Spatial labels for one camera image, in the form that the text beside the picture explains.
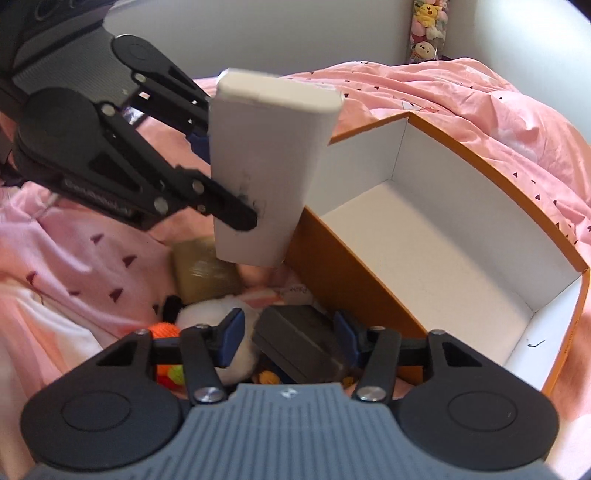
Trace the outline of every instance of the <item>black marker mark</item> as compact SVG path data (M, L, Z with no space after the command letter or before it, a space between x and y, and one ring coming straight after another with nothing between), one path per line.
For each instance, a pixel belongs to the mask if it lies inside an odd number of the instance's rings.
M528 343L527 346L530 346L532 348L535 348L537 346L540 346L542 343L544 343L546 340L542 340L540 343L538 343L537 345L532 345L531 343Z

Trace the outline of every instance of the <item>plush toy collection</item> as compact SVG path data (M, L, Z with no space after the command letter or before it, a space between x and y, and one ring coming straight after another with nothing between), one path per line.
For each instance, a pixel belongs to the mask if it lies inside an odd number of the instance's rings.
M449 0L415 0L409 63L438 60L447 29Z

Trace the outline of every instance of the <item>orange box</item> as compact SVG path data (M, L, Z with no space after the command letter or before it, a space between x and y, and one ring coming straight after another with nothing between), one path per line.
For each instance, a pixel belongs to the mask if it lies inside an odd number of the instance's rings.
M412 112L333 138L287 263L330 312L446 330L548 395L589 288L533 200Z

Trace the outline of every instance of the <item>gray gripper base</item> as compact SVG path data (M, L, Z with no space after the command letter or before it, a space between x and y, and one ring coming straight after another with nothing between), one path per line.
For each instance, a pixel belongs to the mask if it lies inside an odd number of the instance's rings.
M102 473L45 465L26 480L557 480L542 461L470 472L423 453L384 405L347 398L338 384L240 385L195 407L177 436L135 465Z

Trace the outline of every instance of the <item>bedding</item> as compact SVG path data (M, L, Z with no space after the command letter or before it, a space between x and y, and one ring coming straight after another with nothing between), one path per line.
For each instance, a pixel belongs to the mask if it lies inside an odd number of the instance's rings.
M345 94L336 134L400 110L425 116L537 202L591 263L591 148L558 112L483 64L356 61L288 78ZM198 83L214 93L215 79ZM182 134L153 119L139 131L171 163L209 172ZM184 210L145 234L66 200L52 203L32 184L0 199L0 389L10 392L0 402L0 462L16 479L31 465L15 428L26 398L97 348L155 323L174 291L167 245L211 235L213 222ZM242 275L249 286L296 281L286 269L242 268ZM587 305L553 394L562 428L548 461L569 480L591 465L590 337Z

